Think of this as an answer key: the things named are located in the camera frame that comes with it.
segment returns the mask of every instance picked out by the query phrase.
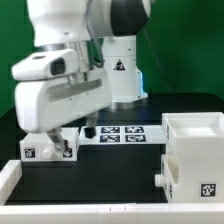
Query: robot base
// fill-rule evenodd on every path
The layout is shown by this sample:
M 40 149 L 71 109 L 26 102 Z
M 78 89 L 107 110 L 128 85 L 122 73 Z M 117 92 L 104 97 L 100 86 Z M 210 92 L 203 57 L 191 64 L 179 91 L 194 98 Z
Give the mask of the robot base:
M 144 93 L 142 98 L 140 98 L 139 100 L 135 100 L 132 102 L 112 102 L 110 106 L 107 107 L 107 109 L 111 109 L 111 110 L 131 109 L 131 108 L 143 106 L 147 104 L 147 102 L 148 102 L 148 94 Z

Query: black cable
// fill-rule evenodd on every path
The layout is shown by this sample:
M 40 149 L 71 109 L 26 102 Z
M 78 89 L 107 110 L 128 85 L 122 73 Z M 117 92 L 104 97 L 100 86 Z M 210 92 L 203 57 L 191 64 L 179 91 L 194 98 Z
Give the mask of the black cable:
M 154 47 L 152 45 L 152 41 L 151 41 L 151 39 L 149 37 L 149 34 L 147 33 L 145 28 L 143 29 L 143 32 L 144 32 L 145 38 L 146 38 L 146 40 L 148 42 L 149 48 L 152 51 L 153 57 L 156 60 L 156 63 L 158 65 L 158 67 L 159 67 L 159 70 L 160 70 L 160 73 L 162 75 L 163 81 L 164 81 L 164 83 L 166 85 L 166 88 L 167 88 L 168 92 L 171 93 L 171 87 L 170 87 L 170 84 L 169 84 L 169 82 L 167 80 L 167 74 L 166 74 L 166 72 L 165 72 L 165 70 L 164 70 L 164 68 L 162 66 L 162 63 L 160 62 L 160 60 L 158 58 L 158 55 L 157 55 L 157 53 L 156 53 L 156 51 L 155 51 L 155 49 L 154 49 Z

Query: green wall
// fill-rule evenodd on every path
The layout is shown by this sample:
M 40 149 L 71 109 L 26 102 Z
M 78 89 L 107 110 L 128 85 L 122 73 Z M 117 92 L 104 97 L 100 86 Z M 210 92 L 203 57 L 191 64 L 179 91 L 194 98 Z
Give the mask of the green wall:
M 25 0 L 0 1 L 0 116 L 14 106 L 13 64 L 32 52 Z
M 140 33 L 137 55 L 146 91 L 167 92 L 168 83 L 171 92 L 206 92 L 224 99 L 223 0 L 158 0 L 146 30 L 162 67 Z
M 0 4 L 0 116 L 14 105 L 11 66 L 33 51 L 25 0 Z M 157 0 L 138 35 L 138 67 L 149 93 L 206 92 L 224 99 L 224 1 Z

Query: sticker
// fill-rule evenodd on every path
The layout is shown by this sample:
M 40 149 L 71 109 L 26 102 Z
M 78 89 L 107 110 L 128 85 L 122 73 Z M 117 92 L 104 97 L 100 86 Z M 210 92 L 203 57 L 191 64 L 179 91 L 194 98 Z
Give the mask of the sticker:
M 201 198 L 216 197 L 216 184 L 201 184 Z
M 170 198 L 172 199 L 173 198 L 173 187 L 170 183 Z
M 63 153 L 63 158 L 72 158 L 72 149 L 66 148 Z
M 125 133 L 144 133 L 143 127 L 125 127 Z
M 103 127 L 101 128 L 102 134 L 120 133 L 119 127 Z
M 117 64 L 116 64 L 116 66 L 114 67 L 114 71 L 125 71 L 126 69 L 125 69 L 125 67 L 124 67 L 124 65 L 123 65 L 123 63 L 122 63 L 122 61 L 121 60 L 119 60 L 118 62 L 117 62 Z
M 169 136 L 169 131 L 170 131 L 170 128 L 169 126 L 167 125 L 167 139 L 169 140 L 170 136 Z
M 126 135 L 126 142 L 146 142 L 145 135 Z
M 164 162 L 162 161 L 162 163 L 161 163 L 161 172 L 162 172 L 162 174 L 164 175 Z
M 101 143 L 120 142 L 120 135 L 101 135 L 100 142 Z
M 35 149 L 25 149 L 25 157 L 27 159 L 33 159 L 36 157 Z

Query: white plastic part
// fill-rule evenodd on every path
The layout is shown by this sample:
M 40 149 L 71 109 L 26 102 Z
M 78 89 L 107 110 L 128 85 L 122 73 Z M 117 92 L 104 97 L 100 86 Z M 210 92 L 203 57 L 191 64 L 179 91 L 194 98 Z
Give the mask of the white plastic part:
M 52 75 L 51 64 L 62 58 L 65 63 L 65 72 Z M 44 80 L 77 73 L 79 61 L 77 52 L 72 49 L 33 53 L 12 68 L 14 79 L 18 81 Z
M 27 0 L 35 46 L 89 40 L 88 0 Z
M 87 78 L 88 82 L 77 78 L 74 84 L 66 77 L 19 83 L 15 101 L 20 127 L 42 133 L 109 106 L 111 92 L 105 70 L 94 69 Z
M 4 224 L 223 224 L 224 204 L 2 206 Z
M 166 155 L 162 175 L 167 200 L 224 202 L 223 113 L 163 114 Z
M 46 133 L 28 134 L 20 141 L 21 160 L 23 162 L 77 161 L 78 128 L 62 128 L 61 136 L 67 141 L 65 151 L 55 150 L 54 143 Z
M 142 73 L 136 66 L 136 36 L 104 38 L 103 55 L 112 102 L 134 102 L 148 97 L 143 91 Z
M 155 175 L 155 186 L 156 187 L 165 187 L 166 186 L 166 179 L 163 175 Z
M 149 17 L 151 12 L 151 0 L 142 0 L 142 3 L 147 16 Z
M 42 152 L 42 155 L 43 159 L 45 160 L 51 160 L 53 159 L 53 156 L 54 156 L 54 151 L 50 148 L 46 148 L 44 149 L 44 151 Z
M 21 176 L 20 160 L 9 160 L 0 172 L 0 205 L 5 204 Z

